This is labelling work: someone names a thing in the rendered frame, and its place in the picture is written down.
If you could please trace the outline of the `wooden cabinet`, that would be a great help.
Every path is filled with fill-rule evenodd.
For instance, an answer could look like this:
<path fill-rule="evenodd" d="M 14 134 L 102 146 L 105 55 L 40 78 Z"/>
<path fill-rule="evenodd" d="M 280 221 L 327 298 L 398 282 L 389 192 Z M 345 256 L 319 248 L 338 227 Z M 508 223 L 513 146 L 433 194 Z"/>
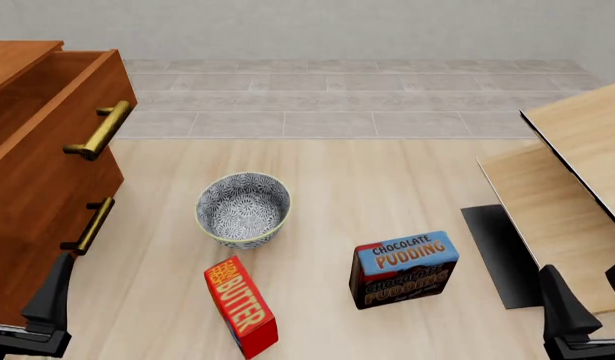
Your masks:
<path fill-rule="evenodd" d="M 0 41 L 0 88 L 55 51 L 61 41 Z"/>

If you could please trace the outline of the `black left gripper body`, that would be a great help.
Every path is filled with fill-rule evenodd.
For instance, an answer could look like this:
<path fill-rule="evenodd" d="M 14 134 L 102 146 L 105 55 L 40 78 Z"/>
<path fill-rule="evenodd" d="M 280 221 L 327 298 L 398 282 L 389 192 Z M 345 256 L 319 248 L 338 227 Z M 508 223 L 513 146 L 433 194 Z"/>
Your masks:
<path fill-rule="evenodd" d="M 48 356 L 61 359 L 72 336 L 63 330 L 49 334 L 29 332 L 18 326 L 0 324 L 0 359 L 7 355 Z"/>

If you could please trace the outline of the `chocolate pudding box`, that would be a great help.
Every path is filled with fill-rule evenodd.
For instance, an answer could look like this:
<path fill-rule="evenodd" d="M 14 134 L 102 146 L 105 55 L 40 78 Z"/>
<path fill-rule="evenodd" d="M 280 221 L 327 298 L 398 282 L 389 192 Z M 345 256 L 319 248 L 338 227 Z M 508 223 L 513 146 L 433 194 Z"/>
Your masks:
<path fill-rule="evenodd" d="M 349 278 L 356 308 L 438 295 L 458 260 L 459 253 L 444 231 L 359 245 Z"/>

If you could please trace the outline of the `pale wood rack, black panel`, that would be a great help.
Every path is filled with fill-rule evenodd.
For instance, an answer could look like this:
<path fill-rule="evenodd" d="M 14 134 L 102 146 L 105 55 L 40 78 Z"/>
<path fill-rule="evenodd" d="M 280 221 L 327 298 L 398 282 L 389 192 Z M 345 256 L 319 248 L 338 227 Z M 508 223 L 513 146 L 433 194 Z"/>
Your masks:
<path fill-rule="evenodd" d="M 614 312 L 615 83 L 521 117 L 539 143 L 478 164 L 534 263 L 593 314 Z"/>

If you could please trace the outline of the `red butter box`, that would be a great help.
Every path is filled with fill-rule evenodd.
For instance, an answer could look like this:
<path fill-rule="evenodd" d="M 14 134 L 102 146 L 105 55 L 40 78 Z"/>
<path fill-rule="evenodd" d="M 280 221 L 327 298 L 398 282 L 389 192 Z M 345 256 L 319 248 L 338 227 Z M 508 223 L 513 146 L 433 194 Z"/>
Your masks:
<path fill-rule="evenodd" d="M 204 272 L 213 302 L 246 360 L 278 339 L 276 318 L 238 257 Z"/>

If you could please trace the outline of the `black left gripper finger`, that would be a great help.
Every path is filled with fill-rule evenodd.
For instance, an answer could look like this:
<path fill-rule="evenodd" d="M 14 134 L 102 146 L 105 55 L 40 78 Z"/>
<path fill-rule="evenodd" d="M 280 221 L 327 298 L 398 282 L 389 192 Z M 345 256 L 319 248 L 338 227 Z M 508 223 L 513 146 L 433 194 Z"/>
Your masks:
<path fill-rule="evenodd" d="M 74 263 L 68 252 L 57 257 L 44 283 L 21 311 L 27 332 L 51 335 L 67 330 L 67 296 Z"/>

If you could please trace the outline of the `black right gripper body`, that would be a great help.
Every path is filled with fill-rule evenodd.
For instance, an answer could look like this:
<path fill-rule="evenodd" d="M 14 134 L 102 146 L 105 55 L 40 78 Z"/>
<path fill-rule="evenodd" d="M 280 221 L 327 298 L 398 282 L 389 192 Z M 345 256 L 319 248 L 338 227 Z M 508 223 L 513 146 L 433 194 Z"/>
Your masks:
<path fill-rule="evenodd" d="M 544 349 L 549 360 L 615 360 L 615 338 L 592 339 L 586 330 L 545 331 Z"/>

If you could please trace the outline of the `blue patterned bowl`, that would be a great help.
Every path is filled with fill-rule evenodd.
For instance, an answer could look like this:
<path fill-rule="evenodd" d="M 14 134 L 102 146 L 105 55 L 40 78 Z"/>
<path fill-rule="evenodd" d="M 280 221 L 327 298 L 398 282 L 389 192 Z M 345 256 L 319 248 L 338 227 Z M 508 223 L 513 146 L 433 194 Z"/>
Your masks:
<path fill-rule="evenodd" d="M 249 250 L 279 233 L 291 205 L 291 195 L 279 179 L 264 173 L 234 173 L 202 191 L 195 218 L 200 229 L 219 244 Z"/>

